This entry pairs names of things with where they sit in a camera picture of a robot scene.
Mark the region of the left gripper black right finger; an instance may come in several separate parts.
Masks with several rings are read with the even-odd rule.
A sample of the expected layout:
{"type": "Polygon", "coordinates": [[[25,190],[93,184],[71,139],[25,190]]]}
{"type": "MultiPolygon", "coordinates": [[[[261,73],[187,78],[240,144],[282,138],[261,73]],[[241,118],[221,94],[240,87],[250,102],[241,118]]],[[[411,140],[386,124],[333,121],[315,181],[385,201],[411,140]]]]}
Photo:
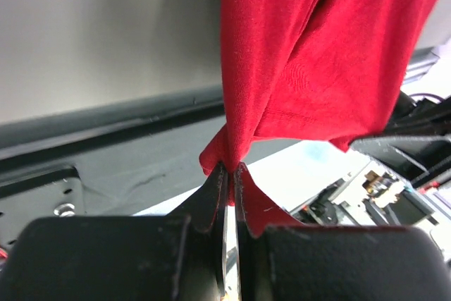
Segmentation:
{"type": "Polygon", "coordinates": [[[233,174],[237,234],[237,272],[241,300],[273,300],[267,227],[298,227],[303,224],[269,198],[240,163],[233,174]]]}

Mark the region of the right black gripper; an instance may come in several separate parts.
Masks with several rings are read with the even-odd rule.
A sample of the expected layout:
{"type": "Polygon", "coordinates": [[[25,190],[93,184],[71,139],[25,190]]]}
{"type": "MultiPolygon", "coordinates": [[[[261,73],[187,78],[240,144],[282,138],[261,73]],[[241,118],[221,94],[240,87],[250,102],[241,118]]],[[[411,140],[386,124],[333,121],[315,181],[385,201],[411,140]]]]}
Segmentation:
{"type": "Polygon", "coordinates": [[[416,102],[401,92],[383,136],[355,140],[350,148],[405,181],[450,179],[450,97],[416,102]]]}

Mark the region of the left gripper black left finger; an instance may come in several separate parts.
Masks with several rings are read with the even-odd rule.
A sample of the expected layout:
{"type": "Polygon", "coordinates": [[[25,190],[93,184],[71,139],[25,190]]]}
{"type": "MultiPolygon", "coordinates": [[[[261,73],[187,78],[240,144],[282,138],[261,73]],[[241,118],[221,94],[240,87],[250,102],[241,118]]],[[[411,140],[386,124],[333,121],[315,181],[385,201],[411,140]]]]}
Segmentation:
{"type": "Polygon", "coordinates": [[[184,216],[179,294],[224,294],[228,172],[216,165],[204,184],[169,215],[184,216]]]}

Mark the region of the red t-shirt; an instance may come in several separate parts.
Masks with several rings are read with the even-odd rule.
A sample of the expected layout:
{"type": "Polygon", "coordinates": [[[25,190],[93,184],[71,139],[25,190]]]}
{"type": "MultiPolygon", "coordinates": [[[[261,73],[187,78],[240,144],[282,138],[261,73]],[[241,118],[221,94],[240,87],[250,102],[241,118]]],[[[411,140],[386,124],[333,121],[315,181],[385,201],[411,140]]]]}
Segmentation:
{"type": "Polygon", "coordinates": [[[226,123],[200,154],[234,171],[253,142],[347,150],[384,130],[437,0],[221,0],[226,123]]]}

